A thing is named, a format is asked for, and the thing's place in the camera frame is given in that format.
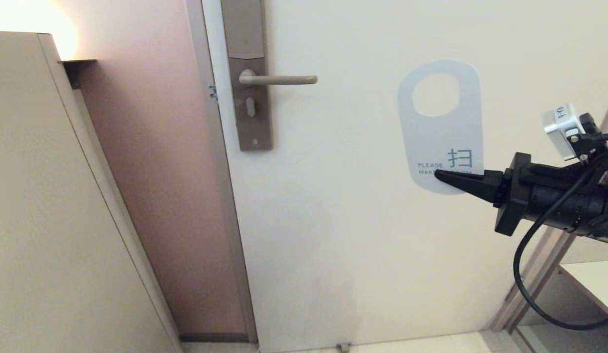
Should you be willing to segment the white door hanger sign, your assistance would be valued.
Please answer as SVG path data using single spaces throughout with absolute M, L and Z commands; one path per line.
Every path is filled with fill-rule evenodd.
M 415 102 L 423 80 L 446 75 L 459 85 L 458 102 L 443 114 L 427 114 Z M 483 174 L 482 91 L 479 72 L 470 63 L 439 59 L 412 70 L 398 88 L 398 113 L 412 181 L 428 192 L 459 195 L 461 190 L 435 177 L 438 169 Z

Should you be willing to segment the white room door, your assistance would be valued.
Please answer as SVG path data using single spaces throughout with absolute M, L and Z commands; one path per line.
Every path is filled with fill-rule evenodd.
M 439 59 L 470 63 L 482 91 L 484 170 L 517 152 L 564 167 L 543 116 L 608 109 L 608 0 L 262 0 L 273 149 L 241 151 L 221 0 L 203 0 L 228 169 L 262 353 L 421 339 L 486 328 L 530 227 L 412 181 L 401 80 Z M 458 102 L 446 75 L 417 107 Z

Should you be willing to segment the grey-brown door lock plate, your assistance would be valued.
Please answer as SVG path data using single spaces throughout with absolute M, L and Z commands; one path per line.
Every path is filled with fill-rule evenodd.
M 267 74 L 262 0 L 221 0 L 228 67 L 241 151 L 273 149 L 268 87 L 244 85 L 244 70 Z

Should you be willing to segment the beige cabinet panel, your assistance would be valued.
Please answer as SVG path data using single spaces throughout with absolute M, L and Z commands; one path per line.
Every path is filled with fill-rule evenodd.
M 0 31 L 0 353 L 181 353 L 51 34 Z

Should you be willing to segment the dark wall baseboard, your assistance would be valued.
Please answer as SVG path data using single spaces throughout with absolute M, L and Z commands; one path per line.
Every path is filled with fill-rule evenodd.
M 250 343 L 250 338 L 241 333 L 181 333 L 181 342 L 195 343 Z

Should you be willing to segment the dark wall lamp shelf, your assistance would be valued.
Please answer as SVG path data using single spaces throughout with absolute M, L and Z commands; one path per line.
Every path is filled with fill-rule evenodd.
M 96 59 L 63 60 L 61 62 L 73 90 L 80 89 L 80 76 L 82 72 L 97 62 Z

